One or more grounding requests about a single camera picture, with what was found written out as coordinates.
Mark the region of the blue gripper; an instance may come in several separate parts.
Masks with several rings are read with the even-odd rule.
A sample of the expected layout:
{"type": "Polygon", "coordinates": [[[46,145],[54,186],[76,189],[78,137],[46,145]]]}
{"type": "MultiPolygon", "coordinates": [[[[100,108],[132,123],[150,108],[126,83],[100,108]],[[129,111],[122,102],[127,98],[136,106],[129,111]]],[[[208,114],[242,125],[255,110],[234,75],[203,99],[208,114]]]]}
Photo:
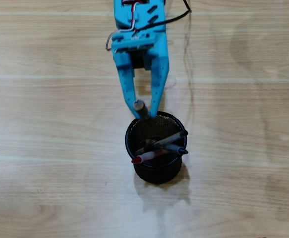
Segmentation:
{"type": "Polygon", "coordinates": [[[140,119],[134,109],[136,101],[134,69],[144,68],[151,71],[151,108],[150,115],[157,115],[165,83],[169,73],[169,55],[165,32],[138,33],[131,38],[133,49],[128,53],[113,53],[123,96],[132,114],[140,119]]]}

